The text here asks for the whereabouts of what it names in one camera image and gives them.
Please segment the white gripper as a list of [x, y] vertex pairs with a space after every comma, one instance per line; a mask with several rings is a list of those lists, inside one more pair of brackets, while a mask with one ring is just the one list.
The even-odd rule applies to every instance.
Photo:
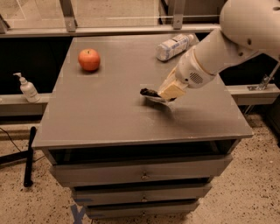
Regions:
[[202, 88], [214, 78], [215, 74], [208, 73], [202, 68], [196, 59], [195, 47], [192, 46], [167, 75], [157, 94], [165, 100], [178, 98], [186, 93], [187, 87]]

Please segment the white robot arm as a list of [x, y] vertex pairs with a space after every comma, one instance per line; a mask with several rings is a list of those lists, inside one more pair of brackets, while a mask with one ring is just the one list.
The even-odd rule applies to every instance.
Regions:
[[176, 99], [261, 53], [280, 59], [280, 0], [227, 0], [220, 27], [181, 56], [157, 94]]

